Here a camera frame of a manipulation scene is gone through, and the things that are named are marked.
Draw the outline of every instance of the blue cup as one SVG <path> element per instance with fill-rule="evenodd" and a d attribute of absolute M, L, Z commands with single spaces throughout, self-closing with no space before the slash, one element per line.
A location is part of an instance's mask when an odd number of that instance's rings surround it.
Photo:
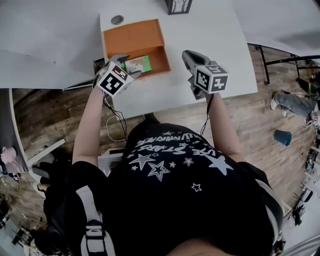
<path fill-rule="evenodd" d="M 289 146 L 291 139 L 292 139 L 292 134 L 289 131 L 275 130 L 273 138 L 277 142 L 280 142 L 286 146 Z"/>

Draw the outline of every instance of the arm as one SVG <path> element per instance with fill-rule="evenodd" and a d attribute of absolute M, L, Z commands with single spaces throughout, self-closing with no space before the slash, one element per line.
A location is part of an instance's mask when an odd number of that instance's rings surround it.
<path fill-rule="evenodd" d="M 210 98 L 211 94 L 206 94 L 207 104 Z M 208 114 L 214 147 L 236 162 L 245 162 L 238 135 L 220 93 L 214 95 Z"/>
<path fill-rule="evenodd" d="M 103 99 L 103 91 L 96 86 L 90 94 L 75 136 L 72 164 L 85 161 L 98 166 Z"/>

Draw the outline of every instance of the orange box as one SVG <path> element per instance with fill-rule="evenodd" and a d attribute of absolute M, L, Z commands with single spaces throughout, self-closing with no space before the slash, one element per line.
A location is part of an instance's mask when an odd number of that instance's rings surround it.
<path fill-rule="evenodd" d="M 104 48 L 108 58 L 117 54 L 130 55 L 128 60 L 149 56 L 152 70 L 139 79 L 170 72 L 165 40 L 158 19 L 119 26 L 103 32 Z"/>

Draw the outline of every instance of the black t-shirt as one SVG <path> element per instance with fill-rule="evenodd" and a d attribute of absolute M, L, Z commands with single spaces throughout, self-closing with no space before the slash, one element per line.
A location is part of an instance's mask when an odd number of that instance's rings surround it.
<path fill-rule="evenodd" d="M 80 255 L 86 216 L 75 191 L 88 185 L 117 256 L 164 256 L 192 238 L 232 255 L 270 255 L 274 230 L 256 179 L 269 185 L 264 172 L 236 163 L 190 129 L 154 124 L 129 136 L 108 178 L 90 163 L 72 166 L 65 234 Z"/>

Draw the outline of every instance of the wooden floor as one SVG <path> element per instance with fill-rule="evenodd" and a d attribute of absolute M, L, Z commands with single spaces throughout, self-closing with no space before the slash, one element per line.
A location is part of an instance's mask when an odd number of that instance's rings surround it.
<path fill-rule="evenodd" d="M 301 117 L 292 114 L 282 117 L 280 107 L 272 111 L 270 101 L 273 92 L 277 90 L 305 93 L 296 83 L 296 67 L 288 63 L 269 66 L 271 84 L 265 86 L 261 54 L 253 45 L 249 45 L 249 50 L 254 65 L 258 93 L 226 98 L 224 102 L 243 145 L 246 160 L 265 171 L 276 193 L 284 202 L 293 206 L 295 204 L 293 193 L 301 192 L 299 185 L 305 178 L 304 165 L 307 152 L 316 137 L 315 129 L 313 127 L 304 129 L 305 123 Z M 288 53 L 269 48 L 264 48 L 264 54 L 266 61 L 290 57 Z M 307 71 L 301 73 L 304 79 L 310 77 Z M 15 107 L 16 121 L 28 157 L 62 138 L 65 138 L 66 144 L 58 150 L 64 154 L 72 153 L 78 125 L 90 91 L 90 88 L 65 92 L 39 90 L 18 103 Z M 19 102 L 19 99 L 29 92 L 23 92 L 20 89 L 13 90 L 15 102 Z M 206 110 L 205 103 L 197 103 L 156 112 L 155 116 L 163 123 L 183 125 L 199 133 L 206 120 Z M 107 149 L 125 146 L 124 141 L 113 142 L 107 135 L 106 122 L 111 116 L 113 114 L 103 107 L 99 148 L 101 154 Z M 128 132 L 142 121 L 141 116 L 128 119 Z M 123 139 L 123 131 L 115 118 L 109 122 L 109 129 L 115 140 Z M 292 142 L 288 147 L 273 140 L 275 129 L 292 133 Z M 209 123 L 203 135 L 213 143 Z M 27 216 L 40 216 L 43 199 L 32 191 L 28 183 L 23 186 L 28 194 L 14 193 L 10 188 L 6 188 L 6 193 L 17 197 L 15 201 L 19 202 L 20 210 L 24 211 Z"/>

